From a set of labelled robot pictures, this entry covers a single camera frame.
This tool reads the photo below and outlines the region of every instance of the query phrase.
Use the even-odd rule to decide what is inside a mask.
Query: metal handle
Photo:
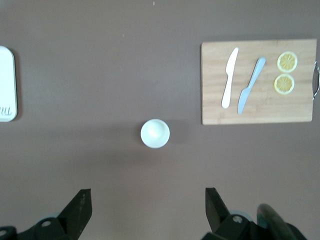
[[[317,93],[319,92],[319,89],[320,89],[320,68],[318,66],[317,61],[315,61],[315,63],[314,63],[312,89],[313,89],[313,99],[312,100],[314,100]]]

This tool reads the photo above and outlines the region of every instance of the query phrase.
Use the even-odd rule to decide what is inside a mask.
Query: white knife
[[[238,114],[242,114],[246,101],[249,97],[250,91],[252,89],[252,87],[254,86],[262,68],[264,67],[266,63],[266,58],[265,57],[260,57],[258,59],[258,61],[255,64],[250,82],[248,87],[246,87],[245,89],[242,90],[241,94],[240,94],[240,98],[239,98],[239,104],[238,104]]]
[[[239,52],[239,48],[236,47],[232,51],[232,53],[231,53],[231,55],[229,57],[229,60],[228,60],[228,62],[226,64],[226,68],[225,68],[225,72],[228,75],[228,79],[227,79],[226,84],[225,84],[225,89],[224,89],[222,102],[221,102],[221,106],[224,109],[228,108],[229,105],[230,105],[232,77],[234,75],[235,64],[236,64],[236,59],[237,59],[238,52]]]

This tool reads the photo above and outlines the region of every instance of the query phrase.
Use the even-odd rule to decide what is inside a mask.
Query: cutting board
[[[231,100],[228,108],[221,101],[227,82],[226,65],[234,48],[239,52],[233,73]],[[219,41],[204,42],[201,46],[202,124],[260,124],[310,122],[313,115],[313,75],[316,61],[316,39]],[[274,81],[282,74],[277,67],[278,57],[292,51],[298,58],[294,89],[281,95]],[[238,114],[241,91],[249,84],[258,58],[266,63]]]

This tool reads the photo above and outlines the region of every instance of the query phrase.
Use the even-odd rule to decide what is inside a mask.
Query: gray tabletop surface
[[[0,0],[18,116],[0,123],[0,226],[24,231],[91,188],[80,239],[200,240],[205,188],[320,236],[320,97],[302,123],[204,126],[201,44],[319,39],[318,0]],[[159,149],[140,129],[162,119]]]

